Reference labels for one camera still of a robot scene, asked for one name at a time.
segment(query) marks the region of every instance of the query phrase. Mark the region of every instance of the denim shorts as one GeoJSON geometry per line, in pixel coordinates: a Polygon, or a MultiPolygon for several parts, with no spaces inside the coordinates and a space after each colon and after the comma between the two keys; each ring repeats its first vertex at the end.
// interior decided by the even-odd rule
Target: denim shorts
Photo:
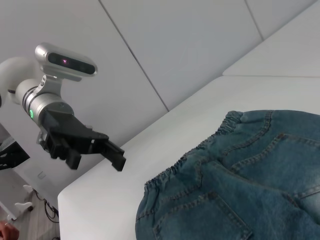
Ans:
{"type": "Polygon", "coordinates": [[[137,240],[320,239],[320,116],[229,112],[145,184],[137,240]]]}

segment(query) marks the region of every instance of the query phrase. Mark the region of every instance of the white wall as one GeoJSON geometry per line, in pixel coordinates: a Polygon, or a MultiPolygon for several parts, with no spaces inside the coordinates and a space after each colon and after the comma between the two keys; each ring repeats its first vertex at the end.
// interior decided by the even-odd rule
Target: white wall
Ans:
{"type": "Polygon", "coordinates": [[[264,39],[317,0],[246,0],[264,39]]]}
{"type": "Polygon", "coordinates": [[[101,0],[171,110],[262,39],[244,0],[101,0]]]}
{"type": "MultiPolygon", "coordinates": [[[[98,75],[79,83],[64,80],[62,98],[80,121],[119,145],[167,112],[96,0],[1,1],[0,30],[0,62],[15,56],[34,58],[41,42],[93,59],[98,75]]],[[[36,144],[38,127],[9,101],[0,109],[0,122],[30,156],[18,172],[56,207],[58,193],[102,159],[83,156],[77,171],[51,159],[36,144]],[[46,177],[41,180],[42,171],[46,177]]]]}

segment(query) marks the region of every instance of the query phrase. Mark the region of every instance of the white table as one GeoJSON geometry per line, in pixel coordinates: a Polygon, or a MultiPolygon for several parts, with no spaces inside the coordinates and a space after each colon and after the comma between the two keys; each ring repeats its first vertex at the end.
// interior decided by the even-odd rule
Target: white table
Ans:
{"type": "Polygon", "coordinates": [[[230,66],[224,76],[320,77],[320,1],[230,66]]]}
{"type": "Polygon", "coordinates": [[[116,172],[103,160],[58,196],[62,240],[134,240],[144,183],[213,134],[228,111],[299,110],[320,114],[320,78],[215,79],[123,146],[116,172]]]}

